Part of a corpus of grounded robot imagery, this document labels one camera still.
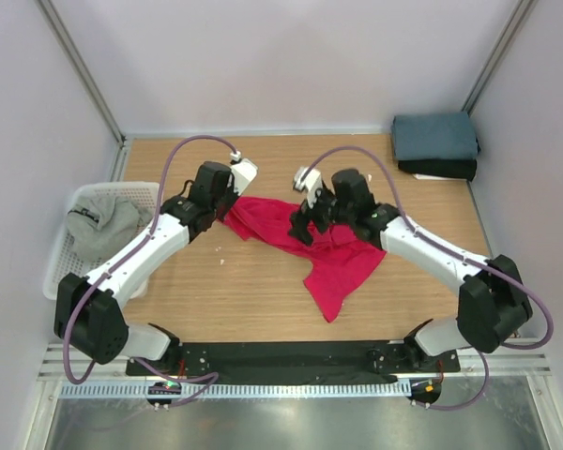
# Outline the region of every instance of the white laundry basket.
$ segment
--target white laundry basket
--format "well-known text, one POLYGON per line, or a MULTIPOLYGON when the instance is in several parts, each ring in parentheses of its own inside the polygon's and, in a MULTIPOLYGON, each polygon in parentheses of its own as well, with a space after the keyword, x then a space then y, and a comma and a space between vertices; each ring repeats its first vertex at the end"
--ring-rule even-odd
MULTIPOLYGON (((159 193, 159 183, 146 183, 141 181, 116 182, 116 183, 97 183, 95 185, 82 186, 73 195, 68 210, 71 209, 80 197, 126 197, 138 206, 148 208, 154 213, 157 207, 157 195, 159 193)), ((98 260, 92 263, 80 260, 71 251, 73 236, 67 231, 67 226, 63 220, 63 225, 54 243, 48 273, 44 279, 43 291, 46 298, 56 300, 58 283, 69 272, 82 277, 90 270, 93 270, 104 263, 98 260)), ((131 298, 142 296, 148 289, 148 280, 142 283, 131 298)))

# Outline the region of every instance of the wooden surface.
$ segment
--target wooden surface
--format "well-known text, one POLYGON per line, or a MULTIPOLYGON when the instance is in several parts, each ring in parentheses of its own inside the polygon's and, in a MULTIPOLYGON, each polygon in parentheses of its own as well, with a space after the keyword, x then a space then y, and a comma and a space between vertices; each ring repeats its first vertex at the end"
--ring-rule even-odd
MULTIPOLYGON (((237 137, 230 141, 259 167, 245 195, 300 203, 291 189, 297 168, 331 147, 362 145, 392 169, 407 214, 457 246, 487 253, 464 181, 419 181, 399 172, 387 135, 237 137)), ((177 140, 136 140, 125 179, 159 181, 177 140)), ((227 147, 193 142, 179 151, 167 178, 165 198, 193 179, 205 160, 227 163, 227 147)), ((375 199, 394 203, 383 174, 366 157, 340 152, 319 164, 328 181, 339 169, 370 174, 375 199)), ((456 312, 457 300, 439 281, 395 255, 344 300, 327 323, 302 284, 312 265, 255 240, 242 241, 215 224, 150 278, 148 294, 125 308, 130 322, 152 322, 182 341, 284 341, 402 338, 423 321, 456 312)))

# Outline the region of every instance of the red cloth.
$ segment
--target red cloth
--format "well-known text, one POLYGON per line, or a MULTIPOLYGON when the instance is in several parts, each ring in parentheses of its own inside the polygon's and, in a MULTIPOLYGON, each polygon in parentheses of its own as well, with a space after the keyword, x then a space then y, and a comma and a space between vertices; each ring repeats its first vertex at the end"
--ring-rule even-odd
POLYGON ((363 284, 386 252, 359 241, 345 225, 334 225, 320 234, 311 224, 313 243, 305 246, 288 235, 290 214, 297 209, 297 204, 279 200, 240 197, 223 223, 244 240, 253 237, 311 260, 312 271, 304 285, 326 320, 332 322, 343 299, 363 284))

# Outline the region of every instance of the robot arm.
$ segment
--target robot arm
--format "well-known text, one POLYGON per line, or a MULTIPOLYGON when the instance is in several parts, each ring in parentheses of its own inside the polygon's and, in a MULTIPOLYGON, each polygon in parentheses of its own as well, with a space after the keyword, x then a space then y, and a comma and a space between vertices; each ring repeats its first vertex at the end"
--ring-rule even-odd
POLYGON ((217 162, 200 166, 188 197, 182 193, 164 202, 159 216, 153 219, 157 220, 155 230, 151 222, 108 262, 85 277, 71 273, 63 278, 56 299, 56 335, 64 337, 72 310, 90 286, 109 273, 74 324, 71 344, 99 364, 107 364, 119 354, 159 361, 168 351, 175 351, 179 343, 175 336, 152 324, 127 325, 121 311, 140 284, 165 260, 208 230, 216 219, 224 218, 256 174, 257 167, 245 158, 233 160, 229 167, 217 162), (145 245, 130 256, 144 240, 145 245))
POLYGON ((312 170, 302 180, 306 168, 294 179, 294 189, 307 198, 291 216, 290 235, 306 245, 312 242, 311 222, 323 233, 331 223, 348 225, 357 238, 389 253, 397 254, 438 278, 459 298, 458 314, 427 321, 405 339, 407 354, 417 367, 437 355, 473 347, 491 353, 532 315, 527 297, 501 279, 465 263, 474 261, 521 281, 515 263, 500 255, 493 260, 470 253, 427 232, 410 217, 407 225, 400 211, 387 203, 376 203, 365 178, 355 169, 332 176, 334 191, 326 187, 321 173, 312 170), (433 246, 420 235, 432 237, 452 255, 433 246))

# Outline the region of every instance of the wall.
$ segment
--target wall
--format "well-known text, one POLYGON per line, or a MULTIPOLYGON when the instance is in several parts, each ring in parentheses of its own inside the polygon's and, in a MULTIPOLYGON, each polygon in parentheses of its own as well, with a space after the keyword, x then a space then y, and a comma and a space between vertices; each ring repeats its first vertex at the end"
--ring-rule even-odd
MULTIPOLYGON (((481 217, 555 316, 548 354, 563 392, 563 0, 538 2, 473 118, 481 217)), ((543 331, 541 317, 527 329, 543 331)))
POLYGON ((515 0, 54 0, 127 133, 459 110, 515 0))
POLYGON ((0 0, 0 449, 21 448, 54 303, 41 282, 68 195, 114 139, 34 2, 0 0))

